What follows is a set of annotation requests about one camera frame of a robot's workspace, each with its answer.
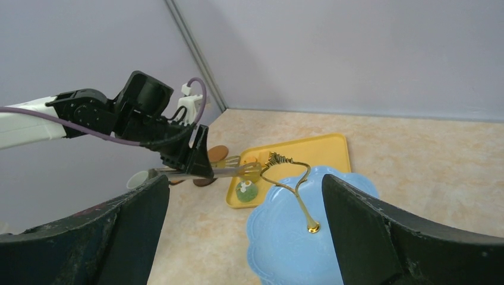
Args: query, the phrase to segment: brown cookie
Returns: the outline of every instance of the brown cookie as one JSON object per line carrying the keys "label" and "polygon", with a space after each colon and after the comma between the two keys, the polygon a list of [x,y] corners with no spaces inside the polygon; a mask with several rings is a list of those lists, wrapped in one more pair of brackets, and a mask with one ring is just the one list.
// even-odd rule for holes
{"label": "brown cookie", "polygon": [[175,186],[175,185],[178,185],[178,184],[182,183],[183,181],[185,181],[185,180],[170,181],[170,185],[171,186]]}
{"label": "brown cookie", "polygon": [[[217,145],[208,150],[208,158],[210,162],[219,162],[225,159],[229,154],[229,149],[225,145]],[[193,183],[198,187],[204,187],[215,182],[217,178],[210,179],[194,179]]]}
{"label": "brown cookie", "polygon": [[229,154],[229,149],[225,145],[217,145],[208,150],[208,159],[210,162],[219,162],[225,159]]}

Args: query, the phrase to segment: yellow food item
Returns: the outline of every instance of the yellow food item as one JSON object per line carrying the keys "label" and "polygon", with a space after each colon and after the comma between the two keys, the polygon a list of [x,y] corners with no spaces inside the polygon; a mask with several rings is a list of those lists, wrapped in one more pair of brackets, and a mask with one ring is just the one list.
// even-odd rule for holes
{"label": "yellow food item", "polygon": [[266,163],[267,163],[267,160],[269,158],[269,154],[270,152],[269,151],[261,151],[259,153],[259,158],[258,158],[258,162],[261,163],[261,166],[266,166]]}
{"label": "yellow food item", "polygon": [[242,161],[242,164],[247,164],[251,162],[257,162],[257,158],[255,156],[248,156]]}

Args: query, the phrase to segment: gold metal handle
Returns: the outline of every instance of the gold metal handle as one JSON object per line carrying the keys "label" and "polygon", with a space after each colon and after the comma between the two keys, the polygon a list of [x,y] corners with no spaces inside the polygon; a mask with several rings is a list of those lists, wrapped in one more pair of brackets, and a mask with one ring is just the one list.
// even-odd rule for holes
{"label": "gold metal handle", "polygon": [[[242,180],[250,180],[252,182],[257,182],[261,179],[261,164],[259,162],[251,162],[238,167],[224,167],[224,168],[213,168],[213,177],[240,177]],[[171,181],[174,179],[201,179],[199,176],[194,176],[191,174],[185,174],[177,170],[170,168],[154,168],[149,169],[149,178],[154,178],[157,175],[165,175]]]}
{"label": "gold metal handle", "polygon": [[[268,178],[266,178],[264,176],[264,173],[267,172],[272,166],[283,164],[283,163],[296,164],[296,165],[304,166],[307,169],[306,172],[305,172],[305,174],[301,177],[301,179],[296,184],[296,187],[294,189],[292,187],[288,186],[288,185],[285,185],[285,184],[277,182],[277,181],[273,181],[273,180],[268,179]],[[291,191],[294,194],[294,196],[296,197],[296,200],[298,201],[298,203],[299,203],[299,205],[301,207],[301,210],[303,211],[303,213],[304,213],[304,215],[306,217],[306,222],[308,224],[308,226],[307,226],[308,231],[310,233],[316,233],[316,232],[318,232],[320,230],[320,223],[317,222],[317,221],[315,221],[315,220],[313,220],[313,218],[311,217],[310,213],[308,212],[308,209],[306,209],[306,206],[304,205],[303,200],[301,199],[301,197],[299,195],[299,186],[303,182],[307,181],[307,178],[308,178],[308,175],[310,175],[310,172],[311,172],[310,165],[308,165],[306,163],[303,163],[303,162],[298,162],[298,161],[295,162],[292,158],[287,158],[285,156],[281,156],[278,153],[271,152],[269,154],[268,161],[266,162],[266,168],[264,168],[261,171],[260,177],[262,179],[264,179],[265,181],[267,181],[267,182],[269,182],[269,183],[271,183],[271,184],[273,184],[275,186],[282,187],[282,188],[285,188],[285,189]]]}

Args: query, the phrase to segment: brown coaster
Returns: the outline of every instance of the brown coaster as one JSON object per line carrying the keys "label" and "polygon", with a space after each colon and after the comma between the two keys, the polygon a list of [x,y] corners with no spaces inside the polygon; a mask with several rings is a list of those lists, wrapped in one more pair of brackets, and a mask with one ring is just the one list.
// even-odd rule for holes
{"label": "brown coaster", "polygon": [[[219,162],[225,159],[229,154],[229,149],[225,145],[217,145],[208,150],[208,158],[210,162]],[[204,187],[215,182],[217,178],[210,179],[194,179],[193,183],[198,187]]]}

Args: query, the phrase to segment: countertop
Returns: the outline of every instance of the countertop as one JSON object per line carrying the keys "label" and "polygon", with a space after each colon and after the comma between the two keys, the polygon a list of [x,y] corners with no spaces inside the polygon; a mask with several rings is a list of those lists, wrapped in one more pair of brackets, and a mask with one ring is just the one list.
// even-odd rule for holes
{"label": "countertop", "polygon": [[[352,171],[380,198],[418,216],[504,237],[504,124],[227,110],[208,146],[229,155],[328,133],[348,141]],[[260,284],[247,264],[247,218],[225,196],[231,178],[171,188],[149,285]]]}

